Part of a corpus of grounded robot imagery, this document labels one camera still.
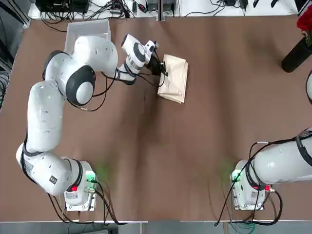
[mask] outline wire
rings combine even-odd
[[[103,205],[106,206],[106,208],[108,209],[109,215],[111,216],[112,220],[117,224],[117,225],[125,225],[127,223],[119,223],[115,217],[115,215],[112,213],[109,204],[107,203],[106,199],[104,198],[104,196],[99,193],[97,190],[95,191],[95,193],[103,200]]]
[[[256,207],[257,207],[258,199],[259,199],[259,193],[260,193],[260,184],[258,184],[258,193],[257,193],[257,199],[255,200],[255,204],[254,204],[252,221],[254,220],[255,209],[256,209]]]
[[[56,198],[55,196],[53,196],[54,199],[55,199],[55,201],[56,201],[56,203],[57,203],[57,205],[58,205],[58,208],[59,208],[60,211],[62,212],[63,216],[68,220],[68,221],[65,221],[65,220],[59,215],[59,213],[58,213],[58,211],[57,211],[57,209],[56,209],[56,207],[55,207],[55,204],[54,204],[54,202],[53,202],[53,200],[52,200],[52,198],[51,198],[51,195],[48,194],[48,196],[49,196],[49,199],[50,199],[50,201],[51,201],[51,203],[52,203],[52,206],[53,206],[53,208],[54,208],[54,211],[56,212],[57,216],[59,217],[59,219],[60,219],[63,223],[69,223],[69,222],[71,222],[71,223],[76,223],[76,224],[92,224],[92,223],[95,223],[95,222],[93,222],[93,221],[91,221],[91,222],[75,222],[75,221],[72,221],[72,220],[71,220],[69,217],[67,217],[66,214],[61,210],[61,207],[60,207],[60,205],[59,205],[59,202],[58,202],[57,198]]]
[[[193,11],[193,12],[190,12],[190,13],[186,14],[184,17],[187,17],[187,16],[190,15],[190,14],[210,14],[210,13],[215,12],[217,9],[219,9],[219,7],[223,7],[221,10],[223,10],[223,9],[225,8],[225,4],[223,4],[223,5],[221,5],[221,4],[215,4],[215,3],[212,2],[212,0],[210,0],[210,2],[211,2],[212,5],[217,6],[217,8],[216,8],[215,10],[209,11],[209,12]]]
[[[0,16],[0,20],[1,20],[1,25],[2,25],[2,29],[3,29],[4,39],[5,39],[5,46],[8,47],[8,37],[6,36],[6,31],[5,31],[5,27],[4,27],[1,16]]]
[[[165,82],[165,77],[164,77],[164,80],[162,81],[162,84],[161,85],[154,85],[153,83],[151,83],[151,82],[149,82],[145,77],[143,77],[143,76],[141,76],[141,75],[137,75],[138,77],[141,77],[143,80],[145,80],[147,83],[149,83],[151,86],[154,86],[154,87],[156,87],[156,88],[159,88],[159,87],[161,87],[163,84],[164,84],[164,82]]]
[[[276,194],[278,196],[278,199],[279,199],[279,211],[278,211],[277,217],[274,219],[274,221],[269,222],[269,223],[252,221],[252,223],[262,225],[262,226],[271,226],[271,225],[274,225],[275,223],[277,223],[279,221],[279,219],[282,216],[282,212],[283,212],[283,199],[282,199],[282,197],[278,191],[275,191],[274,194]]]
[[[222,8],[221,10],[217,11],[216,13],[214,13],[214,15],[213,15],[213,16],[216,16],[219,12],[223,11],[223,10],[224,10],[224,8],[225,8],[225,6],[223,6],[223,8]]]
[[[151,13],[151,12],[158,12],[158,11],[154,9],[154,10],[149,11],[148,13]]]
[[[90,110],[90,109],[85,108],[85,107],[76,106],[75,104],[73,104],[72,102],[70,102],[70,101],[67,99],[68,102],[69,102],[72,106],[76,107],[77,109],[81,109],[81,110],[87,111],[87,112],[94,112],[94,111],[97,111],[99,108],[101,108],[101,106],[104,104],[104,102],[105,102],[105,100],[106,100],[107,91],[112,87],[114,81],[115,81],[115,80],[118,80],[118,79],[120,78],[120,72],[118,71],[118,69],[116,69],[116,71],[115,71],[115,77],[116,77],[116,75],[117,75],[117,78],[115,78],[115,77],[114,77],[114,78],[108,77],[108,76],[106,76],[103,72],[101,72],[101,73],[102,73],[103,76],[106,77],[105,91],[103,91],[102,93],[96,94],[96,95],[92,95],[92,97],[98,97],[98,96],[101,96],[101,95],[103,95],[103,94],[105,94],[105,96],[104,96],[104,98],[103,98],[102,103],[101,103],[97,108],[91,109],[91,110]],[[111,82],[111,84],[109,85],[109,87],[107,87],[108,79],[112,79],[112,80],[113,80],[113,81]]]
[[[108,87],[107,87],[107,85],[106,85],[106,88],[105,88],[105,90],[104,90],[103,92],[101,92],[101,93],[99,93],[99,94],[94,94],[94,95],[92,95],[93,98],[105,94],[105,93],[112,87],[114,81],[115,81],[115,80],[119,80],[119,77],[120,77],[119,75],[117,75],[118,77],[116,78],[116,73],[117,73],[117,72],[118,72],[118,71],[116,70],[116,72],[115,72],[115,77],[114,77],[114,78],[108,77],[108,76],[106,76],[103,72],[101,72],[102,75],[106,77],[106,81],[107,81],[107,79],[112,79],[113,81],[112,81],[112,83],[110,83],[110,85],[109,85]]]

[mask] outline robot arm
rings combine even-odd
[[[27,114],[27,135],[17,150],[16,158],[24,173],[51,195],[65,193],[65,201],[82,205],[88,200],[86,188],[95,179],[91,166],[85,161],[58,157],[52,150],[61,139],[63,107],[66,99],[76,106],[87,104],[95,89],[95,71],[132,84],[136,74],[151,60],[156,43],[143,46],[126,35],[122,49],[126,61],[117,68],[115,45],[97,36],[77,39],[74,53],[54,51],[45,63],[44,81],[30,91]]]

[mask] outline folded cloth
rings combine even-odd
[[[168,76],[161,74],[158,95],[178,103],[184,103],[187,69],[189,64],[185,59],[171,55],[164,55],[166,72]]]

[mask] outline white box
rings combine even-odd
[[[66,53],[73,54],[75,42],[80,36],[99,36],[111,40],[108,19],[69,23],[64,50]]]

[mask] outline brown tabletop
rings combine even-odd
[[[216,220],[224,202],[221,184],[227,193],[228,173],[248,157],[250,145],[293,137],[312,124],[305,93],[311,63],[291,74],[279,66],[301,38],[296,19],[111,20],[120,63],[126,33],[142,43],[157,40],[161,58],[166,53],[188,61],[186,101],[164,100],[141,79],[132,86],[116,82],[94,113],[65,104],[62,140],[55,153],[86,160],[94,169],[106,168],[118,220]],[[41,21],[32,21],[24,31],[0,113],[0,221],[58,220],[47,194],[23,175],[15,152],[25,136],[30,88],[41,81],[49,53],[64,49],[65,37]],[[97,76],[96,92],[105,88],[104,81]],[[90,106],[101,100],[95,98]],[[310,182],[275,188],[284,201],[282,219],[312,219]],[[102,216],[97,200],[96,211],[80,218]],[[256,218],[273,219],[271,204]],[[222,220],[229,220],[227,211]]]

